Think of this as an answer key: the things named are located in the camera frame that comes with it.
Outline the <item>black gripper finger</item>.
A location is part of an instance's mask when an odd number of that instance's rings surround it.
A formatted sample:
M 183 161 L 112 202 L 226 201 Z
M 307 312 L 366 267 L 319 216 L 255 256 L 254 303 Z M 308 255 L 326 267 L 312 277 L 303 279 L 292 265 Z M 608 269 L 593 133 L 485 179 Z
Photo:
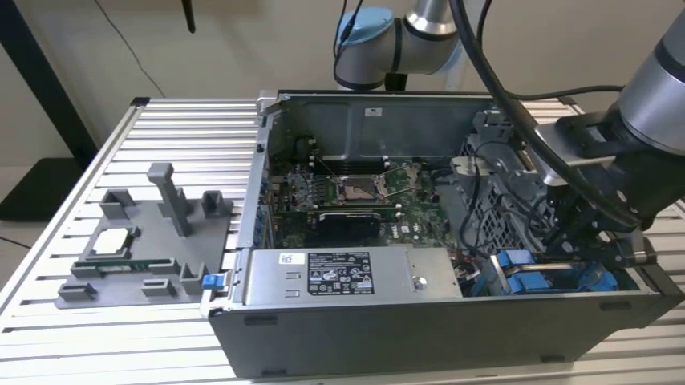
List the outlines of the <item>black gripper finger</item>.
M 645 235 L 617 235 L 608 243 L 606 266 L 626 269 L 652 264 L 652 244 Z
M 558 219 L 553 229 L 542 239 L 545 254 L 550 256 L 570 255 L 596 244 L 596 231 L 592 219 Z

